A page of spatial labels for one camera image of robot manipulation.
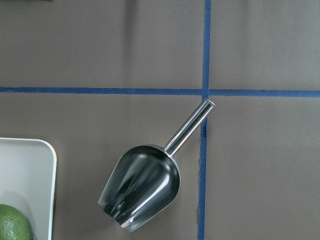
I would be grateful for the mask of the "stainless steel ice scoop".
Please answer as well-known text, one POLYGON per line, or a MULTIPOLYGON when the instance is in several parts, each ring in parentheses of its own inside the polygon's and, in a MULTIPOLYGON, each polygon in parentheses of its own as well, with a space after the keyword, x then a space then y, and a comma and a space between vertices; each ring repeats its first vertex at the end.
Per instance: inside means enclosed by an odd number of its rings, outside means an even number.
POLYGON ((174 201, 181 185, 174 155, 215 106, 203 100, 165 146, 139 145, 121 156, 97 204, 128 234, 174 201))

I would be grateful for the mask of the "beige plastic tray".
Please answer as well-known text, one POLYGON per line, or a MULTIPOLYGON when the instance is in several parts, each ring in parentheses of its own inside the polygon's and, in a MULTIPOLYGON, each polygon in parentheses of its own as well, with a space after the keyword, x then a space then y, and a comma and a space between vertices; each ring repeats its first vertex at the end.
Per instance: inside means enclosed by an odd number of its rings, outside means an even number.
POLYGON ((0 139, 0 202, 27 218, 36 240, 52 238, 57 155, 41 139, 0 139))

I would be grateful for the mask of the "green lime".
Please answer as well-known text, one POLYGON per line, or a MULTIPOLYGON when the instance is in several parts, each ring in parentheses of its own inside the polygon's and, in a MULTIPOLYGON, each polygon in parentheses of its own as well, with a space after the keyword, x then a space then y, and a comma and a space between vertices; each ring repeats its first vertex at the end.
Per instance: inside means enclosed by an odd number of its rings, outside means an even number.
POLYGON ((16 208, 6 204, 0 205, 0 239, 31 239, 31 230, 26 217, 16 208))

